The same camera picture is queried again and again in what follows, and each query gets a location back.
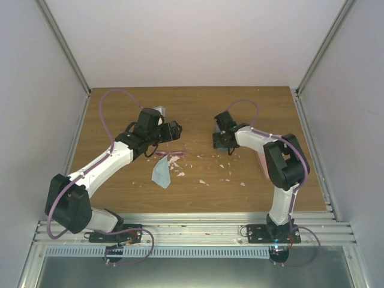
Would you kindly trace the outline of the light blue cleaning cloth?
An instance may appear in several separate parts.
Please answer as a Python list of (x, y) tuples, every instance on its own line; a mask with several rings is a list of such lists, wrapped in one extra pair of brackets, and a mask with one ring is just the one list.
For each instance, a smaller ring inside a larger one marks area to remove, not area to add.
[(154, 166), (151, 180), (163, 189), (168, 188), (171, 183), (171, 178), (167, 157), (160, 159)]

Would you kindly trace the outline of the pink glasses case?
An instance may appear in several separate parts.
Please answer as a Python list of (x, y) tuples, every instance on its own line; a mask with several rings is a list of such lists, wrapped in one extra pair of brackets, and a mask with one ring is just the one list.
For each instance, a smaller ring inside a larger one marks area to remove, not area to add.
[(267, 166), (267, 162), (266, 162), (266, 157), (264, 155), (264, 153), (261, 153), (261, 152), (255, 152), (255, 155), (257, 157), (257, 160), (259, 162), (259, 165), (262, 169), (262, 172), (264, 174), (264, 177), (267, 179), (267, 180), (270, 180), (270, 177), (269, 177), (269, 172), (268, 172), (268, 166)]

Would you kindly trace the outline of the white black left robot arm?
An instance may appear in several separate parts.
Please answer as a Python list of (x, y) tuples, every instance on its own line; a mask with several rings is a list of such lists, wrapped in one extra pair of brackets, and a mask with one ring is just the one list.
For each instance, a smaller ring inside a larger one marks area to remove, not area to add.
[(45, 207), (47, 222), (55, 221), (73, 234), (93, 230), (110, 242), (118, 242), (124, 234), (122, 218), (106, 209), (92, 208), (90, 199), (118, 170), (141, 155), (149, 158), (149, 147), (178, 140), (181, 133), (181, 125), (166, 122), (159, 110), (142, 109), (138, 120), (112, 139), (97, 158), (68, 176), (52, 178)]

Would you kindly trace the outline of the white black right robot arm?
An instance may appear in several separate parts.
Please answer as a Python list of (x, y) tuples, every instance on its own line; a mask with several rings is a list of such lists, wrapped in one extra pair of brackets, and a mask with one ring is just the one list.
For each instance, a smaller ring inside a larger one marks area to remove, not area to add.
[(248, 124), (237, 124), (228, 111), (218, 114), (214, 119), (216, 131), (212, 138), (215, 149), (232, 155), (236, 148), (246, 147), (264, 156), (269, 180), (274, 185), (265, 233), (271, 242), (281, 242), (293, 229), (295, 197), (310, 172), (296, 136), (278, 136)]

